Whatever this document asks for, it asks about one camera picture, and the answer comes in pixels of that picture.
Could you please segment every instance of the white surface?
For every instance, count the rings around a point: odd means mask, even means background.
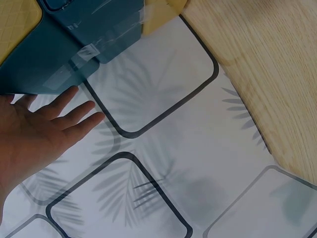
[[[270,169],[208,237],[302,238],[316,224],[317,191]]]
[[[34,214],[46,216],[60,189],[72,188],[111,156],[128,151],[193,228],[194,238],[203,237],[227,208],[208,237],[307,238],[317,223],[316,190],[279,172],[266,172],[230,207],[275,162],[222,69],[202,92],[151,124],[212,72],[211,59],[180,18],[102,65],[89,82],[104,106],[122,129],[134,132],[150,123],[149,129],[127,139],[108,120],[102,122],[56,163],[27,179],[28,195],[26,190],[10,195],[0,237]],[[63,115],[91,98],[81,90]],[[39,96],[32,110],[53,99]],[[185,227],[147,182],[131,161],[119,159],[55,204],[52,217],[72,238],[183,238]],[[16,236],[51,238],[51,232],[42,233],[43,223],[52,228],[36,219]]]
[[[212,73],[211,58],[176,18],[108,64],[101,64],[88,81],[119,126],[135,132],[198,88]]]

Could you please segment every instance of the yellow paper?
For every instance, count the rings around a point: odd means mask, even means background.
[[[0,0],[0,65],[39,24],[42,10],[36,0]]]
[[[143,35],[156,29],[178,16],[187,0],[145,0],[147,18],[143,24]]]

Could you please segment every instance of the dark square outline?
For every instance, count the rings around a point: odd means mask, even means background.
[[[179,213],[179,211],[176,209],[176,207],[173,205],[173,203],[170,201],[170,199],[166,196],[164,191],[161,189],[159,184],[155,181],[155,179],[151,176],[151,174],[145,169],[145,167],[141,164],[139,159],[133,155],[130,152],[119,152],[103,162],[100,166],[98,166],[96,169],[94,169],[90,174],[85,176],[83,179],[78,181],[74,186],[72,186],[69,190],[65,191],[63,194],[61,194],[58,198],[56,198],[53,202],[51,202],[46,207],[46,215],[50,223],[57,228],[58,233],[62,234],[65,238],[71,238],[67,235],[67,233],[63,230],[63,228],[57,224],[57,222],[53,219],[51,215],[51,210],[53,206],[58,204],[62,199],[64,199],[66,196],[68,196],[70,193],[75,191],[77,188],[79,188],[81,185],[83,185],[85,182],[90,180],[92,177],[97,175],[99,172],[101,172],[103,169],[105,169],[108,165],[110,165],[112,162],[118,160],[118,159],[128,159],[135,163],[135,165],[139,168],[139,170],[143,173],[143,175],[149,180],[149,182],[153,185],[153,187],[157,190],[161,198],[165,201],[165,203],[168,205],[168,207],[171,209],[171,211],[175,214],[175,216],[178,218],[180,223],[184,225],[184,227],[187,230],[185,238],[190,238],[193,234],[193,228],[186,222],[186,220],[183,218],[183,216]]]
[[[217,221],[219,221],[219,220],[224,216],[224,214],[227,213],[227,212],[231,209],[231,207],[233,207],[234,204],[236,204],[236,203],[253,187],[253,185],[254,185],[268,170],[276,170],[276,171],[280,172],[281,174],[284,174],[284,175],[286,175],[286,176],[288,176],[288,177],[290,177],[290,178],[292,178],[292,179],[294,179],[294,180],[296,180],[296,181],[302,183],[303,185],[306,185],[306,186],[308,186],[308,187],[310,187],[310,188],[312,188],[312,189],[314,189],[314,190],[317,191],[317,186],[315,186],[315,185],[313,185],[313,184],[311,184],[311,183],[309,183],[309,182],[307,182],[307,181],[305,181],[305,180],[303,180],[303,179],[301,179],[301,178],[299,178],[299,177],[296,177],[295,175],[292,175],[292,174],[290,174],[290,173],[284,171],[283,169],[281,169],[280,167],[278,167],[278,166],[276,166],[276,165],[269,165],[269,166],[265,167],[264,170],[262,170],[262,172],[256,177],[256,179],[253,180],[253,182],[250,183],[250,185],[249,185],[249,186],[226,208],[226,210],[224,210],[223,213],[221,213],[220,216],[204,231],[204,233],[203,233],[203,238],[208,238],[208,233],[209,233],[209,231],[211,230],[211,228],[214,226],[214,224],[215,224]],[[313,232],[312,232],[307,238],[313,238],[313,236],[314,236],[316,233],[317,233],[317,228],[315,228],[315,229],[313,230]]]
[[[106,117],[109,119],[110,123],[113,125],[113,127],[116,129],[116,131],[123,137],[128,139],[134,139],[148,131],[150,128],[155,126],[157,123],[159,123],[161,120],[163,120],[165,117],[169,116],[171,113],[173,113],[175,110],[180,108],[182,105],[187,103],[189,100],[191,100],[193,97],[195,97],[197,94],[199,94],[206,86],[208,86],[213,80],[215,80],[219,74],[219,65],[215,57],[212,55],[210,50],[207,48],[207,46],[203,43],[202,39],[198,36],[198,34],[194,31],[194,29],[190,26],[190,24],[186,21],[186,19],[179,15],[179,17],[183,20],[185,25],[189,28],[189,30],[192,32],[192,34],[196,37],[198,42],[201,44],[201,46],[204,48],[208,56],[211,58],[213,62],[213,73],[209,79],[207,79],[205,82],[203,82],[198,88],[196,88],[193,92],[188,94],[186,97],[175,103],[173,106],[171,106],[169,109],[167,109],[165,112],[157,116],[155,119],[153,119],[151,122],[146,124],[144,127],[139,129],[138,131],[129,132],[124,129],[122,129],[119,124],[115,121],[115,119],[112,117],[108,109],[105,107],[105,105],[102,103],[98,95],[95,93],[93,88],[91,87],[90,83],[85,80],[84,85],[87,87],[88,91],[91,93],[103,113],[106,115]]]
[[[56,232],[59,233],[60,237],[61,238],[65,238],[63,236],[63,234],[57,229],[54,227],[54,225],[52,224],[52,222],[46,217],[46,216],[43,216],[41,214],[35,214],[33,215],[32,217],[30,217],[26,222],[24,222],[21,226],[19,226],[17,229],[15,229],[14,231],[12,231],[10,234],[8,234],[5,238],[11,238],[13,237],[15,234],[17,234],[18,232],[20,232],[22,229],[24,229],[26,226],[28,226],[30,223],[32,223],[34,220],[36,219],[40,219],[40,220],[44,220],[46,221],[47,223],[49,223],[51,225],[51,227],[56,230]]]

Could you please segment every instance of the wood grain surface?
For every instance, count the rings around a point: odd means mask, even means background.
[[[191,0],[183,15],[277,162],[317,184],[317,0]]]

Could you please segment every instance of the finger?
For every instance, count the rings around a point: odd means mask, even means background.
[[[37,95],[23,95],[22,98],[16,101],[15,105],[19,105],[23,108],[29,109],[36,97]]]
[[[76,125],[80,119],[83,118],[94,107],[95,103],[93,101],[85,102],[82,105],[76,107],[67,115],[53,119],[52,123],[54,123],[54,125],[56,125],[60,130],[65,130]]]
[[[52,120],[59,116],[61,111],[66,107],[66,105],[72,100],[75,94],[78,92],[78,87],[72,86],[60,94],[54,101],[50,104],[38,109],[36,113],[41,114],[48,120]]]
[[[67,146],[71,147],[84,138],[104,118],[105,115],[103,113],[95,113],[79,124],[65,129],[63,132],[67,138]]]
[[[12,103],[13,99],[14,99],[14,94],[0,95],[0,100],[4,100],[7,103]]]

